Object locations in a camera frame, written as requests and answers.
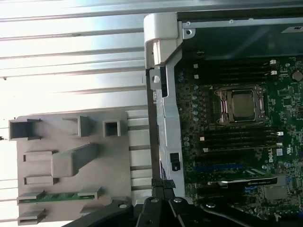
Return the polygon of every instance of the chip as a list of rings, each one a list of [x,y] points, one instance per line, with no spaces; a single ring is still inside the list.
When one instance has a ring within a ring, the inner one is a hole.
[[[292,105],[291,98],[284,98],[283,99],[283,106],[288,106],[288,105]]]
[[[254,120],[255,103],[252,92],[232,92],[232,110],[235,121]]]

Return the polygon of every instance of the motherboard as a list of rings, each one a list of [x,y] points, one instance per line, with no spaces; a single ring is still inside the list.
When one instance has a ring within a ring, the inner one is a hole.
[[[303,216],[303,59],[175,67],[186,196],[263,219]]]

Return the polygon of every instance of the cpu socket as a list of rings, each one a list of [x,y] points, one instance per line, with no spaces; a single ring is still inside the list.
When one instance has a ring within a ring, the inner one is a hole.
[[[221,99],[221,118],[217,124],[236,126],[268,121],[264,111],[263,94],[266,89],[258,85],[223,87],[214,93]]]

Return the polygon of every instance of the black plastic latch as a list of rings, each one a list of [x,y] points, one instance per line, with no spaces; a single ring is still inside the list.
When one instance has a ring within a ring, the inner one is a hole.
[[[179,153],[171,153],[170,154],[170,162],[172,171],[178,171],[181,169]]]

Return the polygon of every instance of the ribbed metal surface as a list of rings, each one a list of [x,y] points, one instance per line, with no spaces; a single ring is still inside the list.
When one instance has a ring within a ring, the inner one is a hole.
[[[0,136],[8,133],[7,120],[20,115],[126,110],[133,200],[151,194],[144,16],[260,3],[264,0],[1,1]],[[0,227],[16,226],[16,144],[1,141],[0,155]]]

